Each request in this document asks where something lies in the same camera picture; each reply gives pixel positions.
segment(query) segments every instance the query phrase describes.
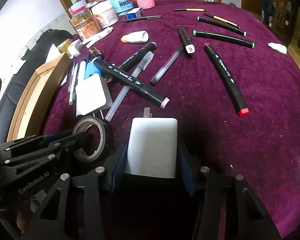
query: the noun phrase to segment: jar label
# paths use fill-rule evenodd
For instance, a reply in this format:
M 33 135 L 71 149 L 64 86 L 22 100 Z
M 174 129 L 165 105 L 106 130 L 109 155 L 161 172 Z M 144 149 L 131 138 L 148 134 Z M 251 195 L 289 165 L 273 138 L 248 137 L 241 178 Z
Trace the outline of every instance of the jar label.
M 109 0 L 111 1 L 116 13 L 121 13 L 133 8 L 131 0 Z

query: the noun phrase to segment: purple tablecloth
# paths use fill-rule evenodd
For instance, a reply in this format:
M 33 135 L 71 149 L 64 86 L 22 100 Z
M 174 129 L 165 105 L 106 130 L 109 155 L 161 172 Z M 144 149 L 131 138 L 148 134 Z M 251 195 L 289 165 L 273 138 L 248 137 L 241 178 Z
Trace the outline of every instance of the purple tablecloth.
M 214 31 L 238 36 L 227 30 L 197 21 L 200 12 L 174 12 L 175 8 L 204 8 L 209 14 L 229 19 L 247 32 L 255 43 L 248 49 L 221 41 L 194 37 L 196 52 L 183 53 L 159 81 L 156 90 L 170 102 L 162 110 L 130 91 L 111 121 L 114 145 L 128 142 L 132 119 L 142 117 L 150 107 L 153 117 L 178 120 L 178 140 L 185 141 L 192 154 L 205 166 L 224 174 L 242 174 L 254 187 L 282 236 L 300 223 L 300 70 L 292 57 L 267 47 L 279 43 L 273 33 L 252 14 L 223 3 L 195 0 L 156 0 L 156 7 L 144 10 L 161 19 L 113 25 L 113 33 L 95 47 L 105 60 L 119 65 L 144 44 L 123 44 L 120 38 L 145 30 L 157 43 L 154 59 L 139 79 L 148 83 L 180 45 L 177 25 L 190 36 L 193 30 Z M 209 42 L 231 70 L 250 113 L 239 118 L 217 72 L 203 50 Z M 85 57 L 87 49 L 82 49 Z M 69 106 L 68 83 L 55 95 L 44 134 L 72 129 L 75 105 Z M 115 99 L 121 84 L 111 88 Z M 93 100 L 93 91 L 87 91 Z

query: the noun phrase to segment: cardboard tray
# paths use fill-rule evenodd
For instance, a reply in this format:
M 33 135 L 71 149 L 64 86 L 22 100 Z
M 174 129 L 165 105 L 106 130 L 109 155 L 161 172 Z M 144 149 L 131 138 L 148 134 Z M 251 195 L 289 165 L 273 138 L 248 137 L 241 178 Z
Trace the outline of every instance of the cardboard tray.
M 7 142 L 39 134 L 52 96 L 69 65 L 69 57 L 62 53 L 35 70 L 14 112 Z

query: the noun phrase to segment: black bag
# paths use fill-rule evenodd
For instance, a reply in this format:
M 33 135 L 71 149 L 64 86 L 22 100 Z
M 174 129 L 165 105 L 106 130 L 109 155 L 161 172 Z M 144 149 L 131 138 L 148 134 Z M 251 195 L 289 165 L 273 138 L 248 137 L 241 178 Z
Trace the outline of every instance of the black bag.
M 17 74 L 14 74 L 0 100 L 0 143 L 7 141 L 10 124 L 23 90 L 34 71 L 45 63 L 49 50 L 54 44 L 71 39 L 72 35 L 65 30 L 47 30 L 41 34 L 36 45 L 27 50 L 21 58 L 26 60 Z

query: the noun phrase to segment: white pen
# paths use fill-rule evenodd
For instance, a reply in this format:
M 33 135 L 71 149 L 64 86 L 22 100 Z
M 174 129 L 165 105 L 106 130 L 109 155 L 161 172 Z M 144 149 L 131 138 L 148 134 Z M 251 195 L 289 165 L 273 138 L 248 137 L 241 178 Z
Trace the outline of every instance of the white pen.
M 74 100 L 74 87 L 75 87 L 75 82 L 77 80 L 77 73 L 78 73 L 78 64 L 75 65 L 72 83 L 71 83 L 70 97 L 69 97 L 69 105 L 71 106 L 73 105 L 73 100 Z

